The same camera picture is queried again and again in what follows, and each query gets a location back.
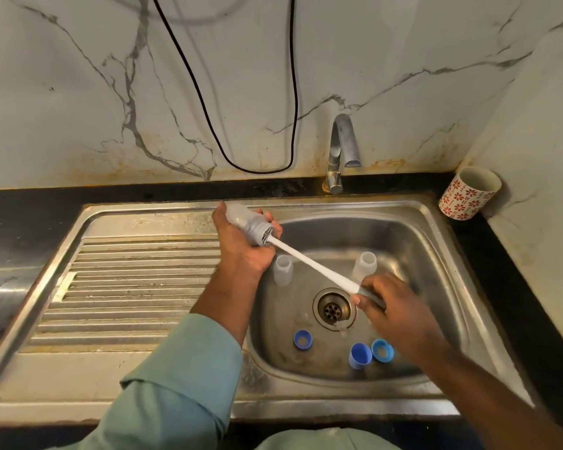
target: person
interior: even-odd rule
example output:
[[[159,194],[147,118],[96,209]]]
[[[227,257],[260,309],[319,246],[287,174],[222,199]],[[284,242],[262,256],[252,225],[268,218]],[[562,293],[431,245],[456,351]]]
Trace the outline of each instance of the person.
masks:
[[[242,365],[241,345],[261,275],[274,247],[252,247],[225,216],[212,218],[221,262],[190,313],[121,381],[123,391],[97,428],[69,450],[215,449],[229,423]],[[282,234],[270,213],[264,213]],[[369,276],[382,312],[364,296],[351,300],[375,329],[446,394],[489,449],[563,449],[563,430],[523,402],[444,338],[429,308],[396,276]],[[396,449],[353,429],[290,430],[259,445],[271,449]]]

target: chrome faucet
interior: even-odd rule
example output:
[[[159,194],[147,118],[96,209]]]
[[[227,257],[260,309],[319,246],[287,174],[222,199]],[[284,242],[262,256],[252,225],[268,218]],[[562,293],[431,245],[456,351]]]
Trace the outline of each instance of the chrome faucet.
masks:
[[[326,193],[340,194],[342,192],[340,155],[343,151],[344,167],[361,166],[353,122],[348,115],[341,113],[335,118],[331,128],[330,158],[327,161],[327,171],[323,182],[323,190]]]

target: person's left hand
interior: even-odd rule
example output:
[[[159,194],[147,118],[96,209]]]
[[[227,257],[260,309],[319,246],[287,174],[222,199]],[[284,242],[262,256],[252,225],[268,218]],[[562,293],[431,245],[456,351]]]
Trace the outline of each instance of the person's left hand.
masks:
[[[258,274],[262,274],[276,255],[275,247],[251,246],[246,240],[244,232],[227,220],[226,211],[225,202],[221,202],[212,212],[212,221],[215,223],[219,235],[221,264],[240,267],[244,265]],[[273,236],[279,238],[282,235],[282,227],[273,219],[271,213],[263,213],[261,209],[258,209],[257,212],[264,215],[267,221],[273,224]]]

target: marble wall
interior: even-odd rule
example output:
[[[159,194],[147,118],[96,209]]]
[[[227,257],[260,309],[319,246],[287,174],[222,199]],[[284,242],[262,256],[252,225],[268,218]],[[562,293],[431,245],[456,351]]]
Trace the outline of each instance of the marble wall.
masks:
[[[363,168],[453,170],[563,0],[297,0],[297,160],[332,120]],[[287,163],[289,0],[161,0],[228,154]],[[150,0],[0,0],[0,188],[248,178],[228,166]]]
[[[502,177],[485,215],[563,335],[563,9],[464,164]]]

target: mug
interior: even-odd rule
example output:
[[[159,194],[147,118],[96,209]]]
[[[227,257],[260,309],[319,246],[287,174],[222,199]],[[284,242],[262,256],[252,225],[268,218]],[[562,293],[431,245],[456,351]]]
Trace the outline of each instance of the mug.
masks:
[[[472,219],[502,185],[498,175],[488,169],[464,167],[454,176],[438,206],[449,218]]]

